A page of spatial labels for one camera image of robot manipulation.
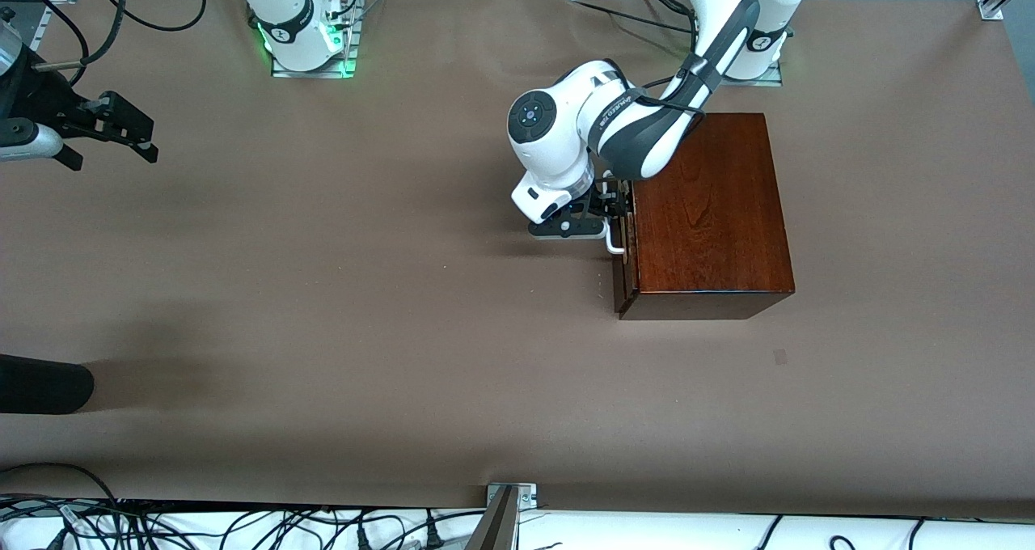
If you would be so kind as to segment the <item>wooden drawer with white handle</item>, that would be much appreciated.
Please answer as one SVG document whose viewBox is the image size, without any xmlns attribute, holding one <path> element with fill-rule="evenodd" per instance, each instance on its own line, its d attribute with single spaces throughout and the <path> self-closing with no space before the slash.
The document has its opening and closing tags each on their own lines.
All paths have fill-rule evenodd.
<svg viewBox="0 0 1035 550">
<path fill-rule="evenodd" d="M 611 170 L 605 170 L 602 178 L 607 176 L 614 176 Z M 624 302 L 624 297 L 627 295 L 626 285 L 631 277 L 628 274 L 629 261 L 635 259 L 633 256 L 635 253 L 632 250 L 633 243 L 629 243 L 631 236 L 628 233 L 633 212 L 632 193 L 631 202 L 628 204 L 632 208 L 631 214 L 628 216 L 622 219 L 607 218 L 607 251 L 611 254 L 611 263 L 613 263 L 616 303 Z"/>
</svg>

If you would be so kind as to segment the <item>dark brown wooden cabinet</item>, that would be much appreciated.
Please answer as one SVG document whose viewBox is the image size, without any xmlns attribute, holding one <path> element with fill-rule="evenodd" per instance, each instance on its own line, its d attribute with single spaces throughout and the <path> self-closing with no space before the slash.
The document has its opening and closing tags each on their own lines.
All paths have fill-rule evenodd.
<svg viewBox="0 0 1035 550">
<path fill-rule="evenodd" d="M 746 320 L 795 294 L 761 112 L 708 115 L 632 200 L 621 320 Z"/>
</svg>

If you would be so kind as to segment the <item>brown paper table cover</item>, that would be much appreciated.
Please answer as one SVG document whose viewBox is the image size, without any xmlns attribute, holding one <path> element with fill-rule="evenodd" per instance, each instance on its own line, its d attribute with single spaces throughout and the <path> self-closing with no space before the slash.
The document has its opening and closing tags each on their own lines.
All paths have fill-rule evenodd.
<svg viewBox="0 0 1035 550">
<path fill-rule="evenodd" d="M 1035 107 L 968 1 L 806 3 L 761 112 L 796 293 L 744 321 L 619 320 L 600 243 L 527 235 L 510 104 L 673 32 L 566 0 L 383 0 L 354 78 L 271 78 L 243 1 L 123 27 L 82 93 L 156 164 L 0 164 L 0 353 L 97 374 L 0 414 L 0 468 L 130 498 L 1035 514 Z"/>
</svg>

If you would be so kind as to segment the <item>black foam cylinder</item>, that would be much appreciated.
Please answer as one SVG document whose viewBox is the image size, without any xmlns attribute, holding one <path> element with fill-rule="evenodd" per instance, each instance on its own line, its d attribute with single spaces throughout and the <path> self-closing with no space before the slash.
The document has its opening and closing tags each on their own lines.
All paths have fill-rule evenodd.
<svg viewBox="0 0 1035 550">
<path fill-rule="evenodd" d="M 0 354 L 0 413 L 73 414 L 93 390 L 94 376 L 80 363 Z"/>
</svg>

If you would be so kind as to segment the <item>white sheet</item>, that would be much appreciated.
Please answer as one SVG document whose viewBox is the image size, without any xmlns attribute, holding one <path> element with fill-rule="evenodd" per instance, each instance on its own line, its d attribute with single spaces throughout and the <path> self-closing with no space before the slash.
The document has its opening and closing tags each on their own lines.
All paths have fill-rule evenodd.
<svg viewBox="0 0 1035 550">
<path fill-rule="evenodd" d="M 232 509 L 0 496 L 0 550 L 463 550 L 478 510 Z M 1035 523 L 993 519 L 532 510 L 515 550 L 1035 550 Z"/>
</svg>

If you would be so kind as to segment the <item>grey metal beam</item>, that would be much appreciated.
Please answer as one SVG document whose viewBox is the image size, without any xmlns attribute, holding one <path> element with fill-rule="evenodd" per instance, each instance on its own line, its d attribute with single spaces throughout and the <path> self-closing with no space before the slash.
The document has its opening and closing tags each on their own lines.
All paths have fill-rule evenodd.
<svg viewBox="0 0 1035 550">
<path fill-rule="evenodd" d="M 499 484 L 463 550 L 515 550 L 518 517 L 525 501 L 518 484 Z"/>
</svg>

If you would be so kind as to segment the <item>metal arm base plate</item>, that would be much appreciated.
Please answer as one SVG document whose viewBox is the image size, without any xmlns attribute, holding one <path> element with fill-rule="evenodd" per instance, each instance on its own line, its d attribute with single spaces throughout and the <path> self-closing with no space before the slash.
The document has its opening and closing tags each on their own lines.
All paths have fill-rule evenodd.
<svg viewBox="0 0 1035 550">
<path fill-rule="evenodd" d="M 362 7 L 362 0 L 310 0 L 307 23 L 259 22 L 264 48 L 271 55 L 273 77 L 354 77 Z"/>
<path fill-rule="evenodd" d="M 748 87 L 748 88 L 779 88 L 783 86 L 779 60 L 772 62 L 760 77 L 752 79 L 738 79 L 724 77 L 722 86 Z"/>
</svg>

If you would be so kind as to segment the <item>silver metal bracket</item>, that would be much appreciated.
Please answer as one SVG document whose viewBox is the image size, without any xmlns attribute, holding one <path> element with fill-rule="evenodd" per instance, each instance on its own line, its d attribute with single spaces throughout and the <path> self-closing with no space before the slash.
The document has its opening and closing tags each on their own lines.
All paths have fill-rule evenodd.
<svg viewBox="0 0 1035 550">
<path fill-rule="evenodd" d="M 494 481 L 487 485 L 487 506 L 492 504 L 496 495 L 507 487 L 513 487 L 518 491 L 518 512 L 532 512 L 539 509 L 539 491 L 536 484 L 502 483 L 502 481 Z"/>
</svg>

